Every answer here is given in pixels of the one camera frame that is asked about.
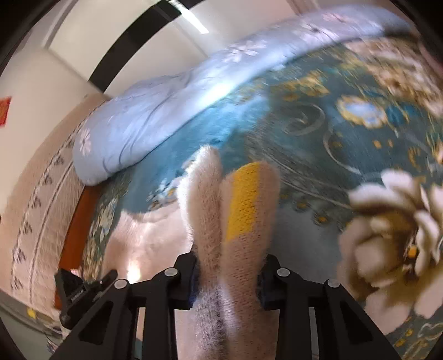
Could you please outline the teal floral plush blanket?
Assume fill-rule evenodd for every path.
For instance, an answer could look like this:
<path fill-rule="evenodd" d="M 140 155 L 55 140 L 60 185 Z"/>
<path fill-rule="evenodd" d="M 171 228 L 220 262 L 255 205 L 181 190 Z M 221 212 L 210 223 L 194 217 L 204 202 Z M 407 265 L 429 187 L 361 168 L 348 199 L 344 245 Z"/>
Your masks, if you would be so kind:
<path fill-rule="evenodd" d="M 442 84 L 410 37 L 309 53 L 239 87 L 110 181 L 83 252 L 96 279 L 122 212 L 173 202 L 203 146 L 224 174 L 279 172 L 267 253 L 308 281 L 337 279 L 401 359 L 442 336 Z"/>

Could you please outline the beige fuzzy knit sweater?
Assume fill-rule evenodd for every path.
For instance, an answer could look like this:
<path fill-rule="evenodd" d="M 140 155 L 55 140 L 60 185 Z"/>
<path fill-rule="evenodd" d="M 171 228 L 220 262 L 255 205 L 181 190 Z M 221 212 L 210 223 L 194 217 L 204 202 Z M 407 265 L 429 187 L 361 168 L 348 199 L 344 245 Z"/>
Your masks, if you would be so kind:
<path fill-rule="evenodd" d="M 273 359 L 278 314 L 257 298 L 272 237 L 280 178 L 269 163 L 224 174 L 216 148 L 197 152 L 177 198 L 152 212 L 122 212 L 101 270 L 144 281 L 192 252 L 200 286 L 192 309 L 176 312 L 180 359 Z"/>

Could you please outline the beige quilted headboard cover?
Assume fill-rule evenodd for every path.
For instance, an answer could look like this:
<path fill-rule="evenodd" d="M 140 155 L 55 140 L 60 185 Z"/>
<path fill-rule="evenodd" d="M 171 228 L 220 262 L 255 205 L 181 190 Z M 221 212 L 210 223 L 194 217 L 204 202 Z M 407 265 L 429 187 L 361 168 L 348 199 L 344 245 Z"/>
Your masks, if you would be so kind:
<path fill-rule="evenodd" d="M 106 97 L 87 96 L 38 147 L 15 184 L 1 214 L 1 292 L 17 312 L 31 308 L 55 320 L 61 252 L 83 183 L 74 170 L 72 148 L 88 116 Z"/>

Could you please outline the brown wooden bed frame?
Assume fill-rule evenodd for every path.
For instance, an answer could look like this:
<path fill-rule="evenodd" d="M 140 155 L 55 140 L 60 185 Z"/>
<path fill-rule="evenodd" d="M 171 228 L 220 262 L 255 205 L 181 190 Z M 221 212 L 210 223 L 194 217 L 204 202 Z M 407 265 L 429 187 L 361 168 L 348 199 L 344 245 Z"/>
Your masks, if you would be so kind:
<path fill-rule="evenodd" d="M 103 184 L 85 186 L 71 219 L 59 260 L 59 268 L 83 278 L 83 251 L 89 228 L 95 213 L 95 206 L 103 192 Z"/>

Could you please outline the red paper wall decoration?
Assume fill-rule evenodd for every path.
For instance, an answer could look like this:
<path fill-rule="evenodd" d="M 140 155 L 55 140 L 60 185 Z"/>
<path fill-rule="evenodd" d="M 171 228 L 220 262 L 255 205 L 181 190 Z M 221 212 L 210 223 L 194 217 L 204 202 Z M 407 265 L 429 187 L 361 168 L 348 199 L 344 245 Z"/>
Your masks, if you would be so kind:
<path fill-rule="evenodd" d="M 0 99 L 0 127 L 6 125 L 11 99 L 12 97 L 4 97 Z"/>

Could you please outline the light blue floral duvet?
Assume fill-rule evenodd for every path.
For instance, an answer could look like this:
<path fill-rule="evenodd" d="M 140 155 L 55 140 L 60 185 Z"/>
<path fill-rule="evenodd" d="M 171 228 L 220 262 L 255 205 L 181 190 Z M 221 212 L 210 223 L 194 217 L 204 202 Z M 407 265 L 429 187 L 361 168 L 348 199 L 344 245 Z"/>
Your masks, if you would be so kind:
<path fill-rule="evenodd" d="M 407 34 L 401 17 L 367 4 L 283 20 L 217 51 L 194 68 L 142 80 L 95 109 L 72 150 L 80 181 L 94 186 L 141 161 L 199 112 L 261 73 L 348 40 Z"/>

